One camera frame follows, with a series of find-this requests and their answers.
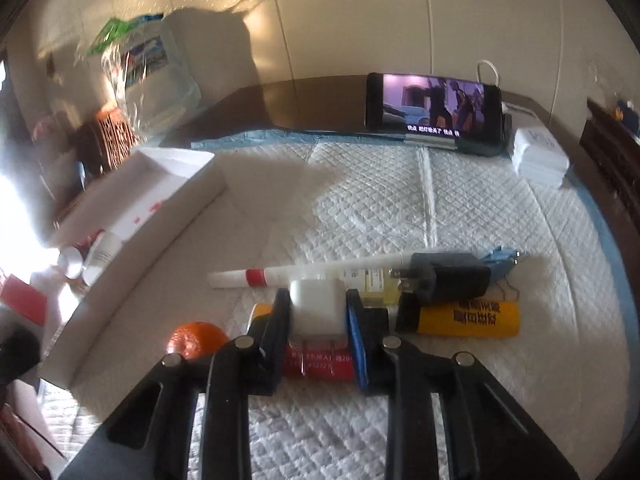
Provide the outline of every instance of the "disposable underpad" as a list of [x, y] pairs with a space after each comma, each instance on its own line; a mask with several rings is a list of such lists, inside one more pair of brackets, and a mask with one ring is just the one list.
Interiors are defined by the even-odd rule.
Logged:
[[[510, 274], [520, 335], [412, 341], [443, 356], [475, 354], [581, 478], [611, 459], [637, 402], [629, 379], [637, 329], [625, 331], [634, 308], [616, 287], [619, 263], [574, 186], [528, 184], [507, 159], [408, 146], [263, 146], [221, 153], [216, 163], [228, 189], [164, 253], [88, 355], [73, 389], [88, 412], [108, 415], [162, 357], [174, 327], [206, 320], [235, 336], [254, 303], [273, 299], [273, 290], [211, 290], [207, 271], [425, 246], [481, 255], [504, 245], [530, 254]], [[60, 395], [46, 392], [45, 414], [72, 454], [93, 419]], [[383, 478], [386, 400], [350, 384], [284, 381], [275, 397], [252, 399], [250, 434], [254, 478]]]

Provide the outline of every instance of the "cable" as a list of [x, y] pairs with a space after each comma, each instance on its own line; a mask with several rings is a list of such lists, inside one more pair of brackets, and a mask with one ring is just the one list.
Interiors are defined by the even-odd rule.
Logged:
[[482, 77], [480, 76], [480, 67], [482, 65], [487, 65], [487, 66], [489, 66], [491, 68], [491, 70], [494, 71], [494, 74], [495, 74], [495, 83], [494, 84], [496, 86], [500, 86], [500, 74], [498, 73], [498, 69], [488, 59], [479, 59], [478, 63], [476, 64], [476, 77], [478, 78], [478, 82], [479, 83], [482, 82]]
[[49, 444], [51, 446], [51, 449], [53, 449], [53, 451], [55, 451], [56, 453], [58, 453], [62, 458], [64, 458], [66, 460], [66, 457], [62, 454], [62, 452], [56, 447], [54, 446], [52, 443], [50, 443], [49, 439], [44, 437], [38, 430], [36, 430], [31, 424], [29, 424], [26, 420], [24, 420], [20, 415], [18, 415], [17, 413], [14, 412], [15, 417], [21, 421], [21, 423], [23, 423], [25, 426], [27, 426], [31, 431], [33, 431], [33, 433], [35, 433], [37, 436], [39, 436], [42, 440], [44, 440], [44, 442], [46, 442], [47, 444]]
[[512, 110], [517, 110], [519, 112], [522, 112], [524, 114], [530, 115], [532, 117], [535, 117], [537, 120], [540, 121], [540, 118], [538, 117], [538, 115], [531, 109], [531, 108], [527, 108], [525, 106], [520, 106], [520, 105], [515, 105], [513, 103], [508, 103], [507, 101], [502, 101], [502, 106], [503, 108], [511, 108]]

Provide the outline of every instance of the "subtitles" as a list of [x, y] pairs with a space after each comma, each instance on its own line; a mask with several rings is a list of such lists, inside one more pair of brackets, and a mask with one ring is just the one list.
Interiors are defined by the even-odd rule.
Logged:
[[437, 126], [417, 126], [416, 124], [408, 124], [406, 126], [408, 132], [418, 132], [420, 134], [440, 135], [446, 137], [459, 137], [460, 132], [457, 130], [449, 130], [447, 128], [438, 128]]
[[500, 303], [488, 300], [461, 301], [460, 310], [454, 309], [453, 321], [462, 324], [495, 325], [500, 314]]
[[[291, 349], [289, 359], [299, 362], [302, 360], [302, 352]], [[311, 368], [327, 368], [330, 363], [350, 363], [351, 355], [335, 352], [333, 355], [329, 352], [308, 351], [305, 353], [305, 362]]]

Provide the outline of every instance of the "smartphone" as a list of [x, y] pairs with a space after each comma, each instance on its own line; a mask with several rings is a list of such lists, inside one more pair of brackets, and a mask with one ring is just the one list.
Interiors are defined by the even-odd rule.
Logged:
[[500, 89], [447, 77], [371, 73], [365, 126], [428, 146], [498, 155], [506, 146]]

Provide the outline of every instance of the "phone screen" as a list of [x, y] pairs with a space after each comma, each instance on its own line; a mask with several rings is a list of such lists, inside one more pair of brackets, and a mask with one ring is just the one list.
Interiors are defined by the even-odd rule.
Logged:
[[484, 85], [419, 75], [384, 74], [382, 123], [439, 137], [484, 130]]

